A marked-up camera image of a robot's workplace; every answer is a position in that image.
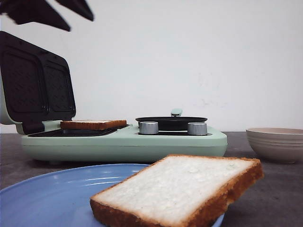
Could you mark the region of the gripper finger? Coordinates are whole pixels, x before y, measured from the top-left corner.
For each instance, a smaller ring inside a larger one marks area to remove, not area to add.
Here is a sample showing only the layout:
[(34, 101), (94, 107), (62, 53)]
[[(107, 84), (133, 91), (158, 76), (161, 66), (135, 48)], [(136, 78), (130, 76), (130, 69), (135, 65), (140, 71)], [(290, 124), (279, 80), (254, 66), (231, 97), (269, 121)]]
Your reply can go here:
[(94, 21), (94, 14), (85, 0), (57, 0), (57, 2), (82, 17)]

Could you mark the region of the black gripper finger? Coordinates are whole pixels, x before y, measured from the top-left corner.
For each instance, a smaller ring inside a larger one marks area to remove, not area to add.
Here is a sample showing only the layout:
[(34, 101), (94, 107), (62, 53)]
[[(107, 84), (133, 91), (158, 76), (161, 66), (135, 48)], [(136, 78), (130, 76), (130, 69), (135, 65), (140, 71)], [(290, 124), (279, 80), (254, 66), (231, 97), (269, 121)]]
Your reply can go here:
[(45, 0), (2, 0), (0, 13), (6, 14), (18, 25), (36, 22), (68, 32), (71, 30), (61, 15)]

